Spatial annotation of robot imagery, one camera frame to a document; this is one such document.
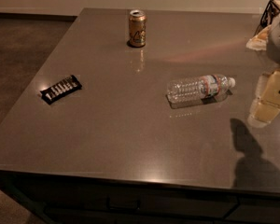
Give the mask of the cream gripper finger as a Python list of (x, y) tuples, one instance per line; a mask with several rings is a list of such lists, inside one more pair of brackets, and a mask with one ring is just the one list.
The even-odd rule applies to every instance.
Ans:
[(269, 30), (269, 26), (263, 28), (260, 32), (248, 40), (246, 47), (255, 51), (266, 50)]
[(259, 77), (248, 123), (255, 128), (270, 124), (280, 113), (280, 69)]

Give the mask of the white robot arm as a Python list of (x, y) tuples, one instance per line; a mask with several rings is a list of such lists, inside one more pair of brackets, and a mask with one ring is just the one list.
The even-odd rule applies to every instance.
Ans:
[(270, 124), (280, 113), (280, 13), (273, 22), (256, 33), (247, 43), (249, 49), (264, 50), (278, 67), (259, 77), (248, 123), (255, 128)]

